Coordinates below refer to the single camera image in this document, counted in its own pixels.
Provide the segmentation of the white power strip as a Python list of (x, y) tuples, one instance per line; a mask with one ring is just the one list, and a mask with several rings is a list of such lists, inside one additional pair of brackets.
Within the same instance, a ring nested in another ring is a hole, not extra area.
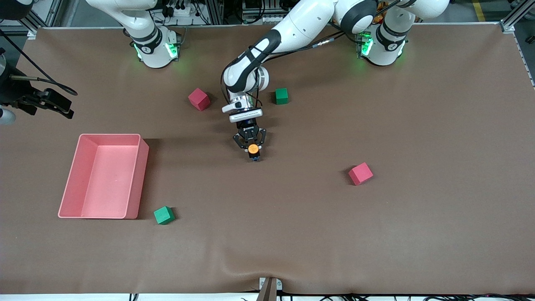
[(187, 17), (191, 14), (191, 0), (159, 0), (164, 17)]

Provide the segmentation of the grey metal bracket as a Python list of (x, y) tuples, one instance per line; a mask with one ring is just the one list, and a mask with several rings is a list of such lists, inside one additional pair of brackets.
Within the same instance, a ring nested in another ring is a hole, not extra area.
[(283, 284), (282, 281), (278, 278), (259, 278), (259, 288), (258, 290), (261, 290), (262, 287), (266, 282), (269, 282), (269, 279), (271, 279), (271, 284), (276, 286), (276, 290), (282, 291), (283, 290)]

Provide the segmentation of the aluminium frame profile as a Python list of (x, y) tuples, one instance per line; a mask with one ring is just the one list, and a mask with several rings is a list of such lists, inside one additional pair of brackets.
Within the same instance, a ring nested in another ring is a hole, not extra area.
[(38, 11), (33, 8), (26, 17), (18, 21), (21, 26), (28, 30), (28, 40), (34, 40), (36, 38), (38, 29), (53, 27), (57, 16), (57, 10), (58, 8), (55, 6), (50, 6), (45, 10), (40, 8)]
[(500, 20), (500, 27), (503, 33), (512, 33), (514, 25), (526, 19), (535, 21), (535, 0), (507, 0), (512, 11)]

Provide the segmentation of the pink foam cube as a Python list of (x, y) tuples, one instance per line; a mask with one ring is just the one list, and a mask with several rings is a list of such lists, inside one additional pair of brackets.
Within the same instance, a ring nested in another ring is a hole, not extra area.
[(373, 172), (366, 162), (354, 166), (349, 170), (348, 175), (355, 186), (359, 186), (364, 182), (372, 179)]
[(189, 94), (189, 101), (199, 111), (206, 110), (211, 104), (208, 94), (200, 88), (196, 88)]

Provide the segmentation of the brown table cover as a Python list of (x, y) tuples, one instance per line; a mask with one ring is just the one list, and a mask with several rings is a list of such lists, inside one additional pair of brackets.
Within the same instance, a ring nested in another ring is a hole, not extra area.
[[(19, 111), (0, 126), (0, 293), (229, 293), (273, 276), (294, 294), (535, 294), (535, 89), (514, 35), (416, 25), (388, 67), (345, 38), (270, 61), (251, 162), (219, 76), (267, 31), (189, 29), (160, 70), (120, 29), (27, 41), (78, 96), (72, 120)], [(137, 219), (59, 218), (87, 133), (149, 145)], [(363, 162), (373, 177), (355, 186)], [(164, 206), (176, 219), (158, 225)]]

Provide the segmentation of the aluminium frame post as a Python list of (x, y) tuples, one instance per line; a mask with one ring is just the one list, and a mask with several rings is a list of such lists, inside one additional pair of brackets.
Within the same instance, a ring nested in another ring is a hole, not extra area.
[(204, 0), (211, 25), (224, 24), (225, 0)]

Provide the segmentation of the pink plastic tray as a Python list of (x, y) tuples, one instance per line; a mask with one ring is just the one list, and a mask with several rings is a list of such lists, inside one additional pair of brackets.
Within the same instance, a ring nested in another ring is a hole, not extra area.
[(138, 134), (82, 134), (58, 216), (136, 219), (149, 145)]

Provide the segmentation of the brown wooden strip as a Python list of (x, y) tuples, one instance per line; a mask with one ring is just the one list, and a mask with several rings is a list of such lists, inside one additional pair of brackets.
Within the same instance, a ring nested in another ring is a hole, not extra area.
[(277, 301), (277, 278), (260, 278), (259, 288), (256, 301)]

